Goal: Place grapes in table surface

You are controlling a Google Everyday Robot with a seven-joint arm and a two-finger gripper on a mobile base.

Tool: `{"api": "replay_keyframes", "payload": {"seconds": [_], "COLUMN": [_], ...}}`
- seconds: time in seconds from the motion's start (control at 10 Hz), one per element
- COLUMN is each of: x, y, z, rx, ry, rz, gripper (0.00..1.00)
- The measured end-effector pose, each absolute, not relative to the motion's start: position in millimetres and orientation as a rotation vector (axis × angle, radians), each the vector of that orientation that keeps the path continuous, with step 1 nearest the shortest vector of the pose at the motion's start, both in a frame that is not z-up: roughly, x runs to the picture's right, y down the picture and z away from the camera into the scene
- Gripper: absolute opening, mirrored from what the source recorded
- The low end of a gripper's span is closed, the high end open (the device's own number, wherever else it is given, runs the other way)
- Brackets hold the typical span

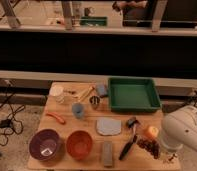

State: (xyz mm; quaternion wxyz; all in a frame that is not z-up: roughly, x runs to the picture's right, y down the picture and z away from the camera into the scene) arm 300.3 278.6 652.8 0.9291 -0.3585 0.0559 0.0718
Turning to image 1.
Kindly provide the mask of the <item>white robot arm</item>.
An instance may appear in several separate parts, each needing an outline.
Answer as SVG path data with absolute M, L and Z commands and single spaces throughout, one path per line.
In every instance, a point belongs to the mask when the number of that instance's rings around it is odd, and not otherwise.
M 176 153 L 183 146 L 197 152 L 197 108 L 187 105 L 165 115 L 157 140 L 166 153 Z

